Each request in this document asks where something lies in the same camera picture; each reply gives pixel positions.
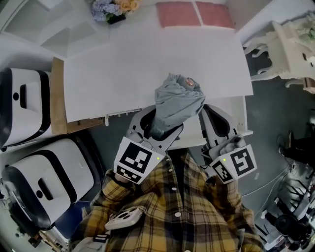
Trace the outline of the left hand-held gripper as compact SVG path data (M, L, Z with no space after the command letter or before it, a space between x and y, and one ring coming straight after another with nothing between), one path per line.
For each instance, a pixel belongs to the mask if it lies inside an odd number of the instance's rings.
M151 105L132 117L126 137L123 137L114 161L114 173L135 184L142 183L164 159L165 151L184 129L184 125L181 124L155 139L154 143L152 139L145 139L149 136L155 114L156 106Z

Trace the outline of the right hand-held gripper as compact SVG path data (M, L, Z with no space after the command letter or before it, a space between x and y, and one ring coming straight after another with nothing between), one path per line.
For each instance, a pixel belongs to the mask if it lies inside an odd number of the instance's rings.
M252 146L237 132L234 119L218 107L205 104L199 113L206 148L202 155L223 184L257 169Z

